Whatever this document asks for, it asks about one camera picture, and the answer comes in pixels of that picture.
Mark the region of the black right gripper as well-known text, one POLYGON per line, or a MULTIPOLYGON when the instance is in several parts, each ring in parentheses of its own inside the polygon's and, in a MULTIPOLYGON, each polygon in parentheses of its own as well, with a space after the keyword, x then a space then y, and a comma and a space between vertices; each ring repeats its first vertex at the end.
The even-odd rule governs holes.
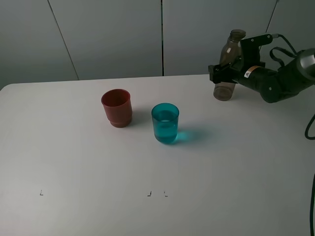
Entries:
POLYGON ((240 41, 241 56, 233 64, 209 65, 210 81, 219 83, 239 83, 238 80, 252 66, 260 65, 260 47, 266 42, 266 34, 249 37, 240 41))

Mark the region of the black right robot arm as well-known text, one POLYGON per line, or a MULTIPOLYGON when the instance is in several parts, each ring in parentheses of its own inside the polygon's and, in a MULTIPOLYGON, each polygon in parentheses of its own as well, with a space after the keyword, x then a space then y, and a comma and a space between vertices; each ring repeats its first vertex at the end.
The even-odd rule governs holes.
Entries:
POLYGON ((228 65, 210 65, 210 81, 243 85, 259 92, 267 103, 279 102, 298 95, 315 84, 315 50, 313 48, 296 52, 294 49, 275 47, 293 60, 284 62, 270 51, 272 60, 278 62, 278 70, 265 67, 260 60, 259 48, 270 44, 280 34, 263 34, 240 41, 241 55, 228 65))

